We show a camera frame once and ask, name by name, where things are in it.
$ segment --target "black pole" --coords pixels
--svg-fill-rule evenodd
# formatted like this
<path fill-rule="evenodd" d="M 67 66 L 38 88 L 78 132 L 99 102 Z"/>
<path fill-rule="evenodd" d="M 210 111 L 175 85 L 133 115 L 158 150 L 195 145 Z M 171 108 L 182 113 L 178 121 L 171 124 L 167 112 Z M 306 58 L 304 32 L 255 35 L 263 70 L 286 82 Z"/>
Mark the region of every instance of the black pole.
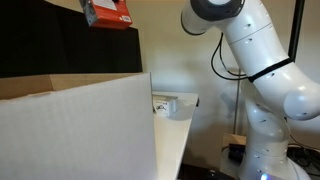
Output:
<path fill-rule="evenodd" d="M 288 55 L 292 62 L 295 62 L 296 60 L 303 9 L 304 9 L 304 0 L 296 0 L 292 28 L 291 28 L 289 51 L 288 51 Z"/>

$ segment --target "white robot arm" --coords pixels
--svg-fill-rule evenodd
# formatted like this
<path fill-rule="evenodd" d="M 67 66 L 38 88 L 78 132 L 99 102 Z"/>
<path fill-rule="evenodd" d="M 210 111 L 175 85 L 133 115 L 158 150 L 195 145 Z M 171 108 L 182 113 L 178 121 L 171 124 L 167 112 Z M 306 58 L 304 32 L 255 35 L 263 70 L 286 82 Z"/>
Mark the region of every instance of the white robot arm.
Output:
<path fill-rule="evenodd" d="M 263 3 L 188 0 L 181 23 L 190 35 L 201 35 L 212 27 L 220 29 L 248 76 L 241 84 L 249 132 L 239 178 L 260 179 L 266 173 L 272 179 L 309 179 L 286 157 L 290 130 L 284 118 L 310 120 L 318 116 L 320 86 L 290 61 Z"/>

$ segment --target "white table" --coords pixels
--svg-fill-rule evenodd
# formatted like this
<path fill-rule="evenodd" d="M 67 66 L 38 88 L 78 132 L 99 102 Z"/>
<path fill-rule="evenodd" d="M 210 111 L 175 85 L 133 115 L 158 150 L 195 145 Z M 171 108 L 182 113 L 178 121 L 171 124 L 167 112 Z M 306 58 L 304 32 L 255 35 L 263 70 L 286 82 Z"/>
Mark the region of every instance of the white table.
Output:
<path fill-rule="evenodd" d="M 158 91 L 153 94 L 178 97 L 177 112 L 169 117 L 154 115 L 159 180 L 176 180 L 198 94 Z"/>

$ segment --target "black wall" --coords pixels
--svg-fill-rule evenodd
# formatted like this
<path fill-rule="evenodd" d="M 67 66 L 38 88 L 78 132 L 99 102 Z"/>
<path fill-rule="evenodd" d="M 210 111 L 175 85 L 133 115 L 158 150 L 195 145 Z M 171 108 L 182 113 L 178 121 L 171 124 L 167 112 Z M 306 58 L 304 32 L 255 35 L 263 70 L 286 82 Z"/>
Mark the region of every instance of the black wall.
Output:
<path fill-rule="evenodd" d="M 137 29 L 89 27 L 83 13 L 44 0 L 4 4 L 0 77 L 142 72 Z"/>

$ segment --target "red box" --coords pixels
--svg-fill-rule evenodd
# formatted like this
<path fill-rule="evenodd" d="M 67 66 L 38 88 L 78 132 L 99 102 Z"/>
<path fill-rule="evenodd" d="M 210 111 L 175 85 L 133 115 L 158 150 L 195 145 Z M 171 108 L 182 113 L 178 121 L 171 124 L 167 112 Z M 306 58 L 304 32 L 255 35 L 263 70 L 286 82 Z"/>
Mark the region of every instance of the red box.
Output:
<path fill-rule="evenodd" d="M 80 0 L 89 26 L 126 29 L 132 20 L 124 0 Z"/>

